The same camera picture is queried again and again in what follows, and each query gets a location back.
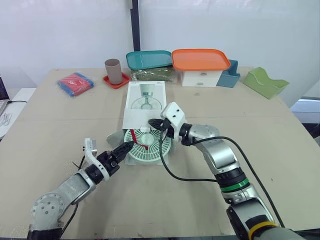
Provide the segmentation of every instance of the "green holder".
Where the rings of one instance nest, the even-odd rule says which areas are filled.
[[[249,71],[243,83],[267,99],[279,94],[289,84],[282,79],[269,78],[266,70],[262,67]]]

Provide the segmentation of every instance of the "white box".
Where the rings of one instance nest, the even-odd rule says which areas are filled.
[[[181,83],[183,87],[215,87],[222,74],[217,71],[182,71]]]

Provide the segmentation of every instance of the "metal robot arm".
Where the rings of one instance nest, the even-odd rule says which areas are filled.
[[[60,218],[70,205],[75,205],[96,189],[96,185],[109,178],[120,168],[118,163],[125,159],[132,149],[128,141],[111,152],[104,151],[97,158],[96,141],[84,140],[85,160],[90,164],[65,180],[55,190],[38,198],[31,209],[33,223],[30,225],[28,240],[58,240],[64,223]]]
[[[210,125],[188,124],[181,108],[171,102],[162,111],[163,119],[150,119],[149,124],[185,146],[196,141],[218,137],[219,131]],[[249,182],[233,153],[222,139],[195,144],[204,156],[220,186],[222,197],[229,204],[226,213],[241,240],[300,240],[295,232],[277,227],[255,187]]]

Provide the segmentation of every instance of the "cable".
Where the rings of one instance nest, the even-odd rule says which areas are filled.
[[[77,169],[79,169],[79,166],[74,161],[72,161],[72,164],[75,165]]]
[[[195,141],[192,145],[196,145],[196,144],[199,144],[199,143],[202,143],[202,142],[205,142],[205,141],[210,141],[210,140],[215,140],[215,139],[228,140],[228,141],[232,142],[232,143],[237,147],[237,149],[240,151],[241,155],[243,156],[246,164],[249,166],[249,168],[250,168],[252,174],[254,175],[256,181],[259,183],[260,187],[262,188],[262,190],[263,190],[266,198],[268,199],[268,201],[269,201],[269,203],[270,203],[270,205],[271,205],[271,207],[272,207],[272,209],[273,209],[273,211],[274,211],[274,213],[275,213],[275,216],[276,216],[276,218],[278,219],[281,227],[285,228],[285,224],[284,224],[284,222],[282,221],[282,219],[281,219],[281,217],[280,217],[280,215],[279,215],[279,213],[278,213],[278,211],[277,211],[277,208],[276,208],[274,202],[272,201],[272,199],[271,199],[268,191],[266,190],[265,186],[263,185],[263,183],[261,182],[260,178],[259,178],[258,175],[256,174],[254,168],[251,166],[251,164],[250,164],[247,156],[245,155],[244,151],[241,149],[241,147],[240,147],[234,140],[232,140],[231,138],[226,137],[226,136],[214,136],[214,137],[208,137],[208,138],[205,138],[205,139],[201,139],[201,140]]]
[[[20,102],[20,103],[27,103],[27,101],[22,101],[22,100],[17,100],[17,101],[11,101],[11,100],[9,100],[9,101],[7,101],[6,103],[7,103],[7,104],[12,104],[12,103],[18,103],[18,102]]]
[[[80,165],[79,165],[79,167],[78,167],[78,170],[81,169],[82,164],[84,163],[85,157],[86,157],[86,156],[83,156],[83,157],[82,157],[82,160],[81,160],[81,162],[80,162]],[[72,215],[70,216],[69,220],[66,222],[64,228],[62,229],[61,236],[64,234],[64,232],[66,231],[67,227],[69,226],[69,224],[71,223],[71,221],[74,219],[74,217],[75,217],[75,215],[76,215],[76,213],[77,213],[78,206],[79,206],[79,203],[76,203]]]
[[[0,116],[0,127],[1,126],[8,126],[10,124],[10,120],[12,117],[12,113],[4,113]]]
[[[178,177],[178,176],[174,175],[174,174],[170,171],[170,169],[168,168],[168,166],[167,166],[167,164],[166,164],[166,162],[165,162],[165,160],[164,160],[164,156],[163,156],[163,154],[162,154],[162,143],[163,143],[162,135],[163,135],[163,133],[164,133],[164,132],[161,131],[160,139],[159,139],[159,143],[160,143],[160,145],[159,145],[159,154],[160,154],[161,162],[162,162],[165,170],[166,170],[172,177],[174,177],[175,179],[178,179],[178,180],[180,180],[180,181],[185,181],[185,182],[214,182],[214,183],[217,182],[217,180],[215,180],[215,179],[207,179],[207,178],[182,178],[182,177]]]

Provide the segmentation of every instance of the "white wall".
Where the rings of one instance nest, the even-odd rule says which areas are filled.
[[[34,87],[52,68],[103,68],[133,51],[128,0],[1,0],[0,73]]]
[[[319,0],[142,0],[143,50],[220,49],[289,86],[293,105],[320,78]]]
[[[320,98],[320,80],[313,85],[309,91],[303,94],[305,97]]]

